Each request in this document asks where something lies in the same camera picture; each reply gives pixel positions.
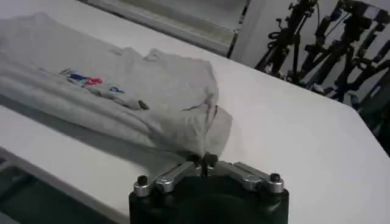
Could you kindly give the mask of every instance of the white table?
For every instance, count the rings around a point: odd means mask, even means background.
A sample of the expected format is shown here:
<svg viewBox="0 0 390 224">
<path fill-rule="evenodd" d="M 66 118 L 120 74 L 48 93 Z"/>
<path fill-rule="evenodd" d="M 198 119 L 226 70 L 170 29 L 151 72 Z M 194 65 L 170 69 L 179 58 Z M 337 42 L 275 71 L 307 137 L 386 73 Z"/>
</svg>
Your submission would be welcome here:
<svg viewBox="0 0 390 224">
<path fill-rule="evenodd" d="M 289 223 L 390 223 L 390 159 L 351 108 L 73 0 L 0 0 L 1 18 L 37 11 L 144 55 L 156 47 L 209 60 L 234 118 L 220 159 L 279 172 Z M 118 223 L 128 223 L 136 177 L 175 162 L 151 164 L 150 153 L 1 102 L 0 156 Z"/>
</svg>

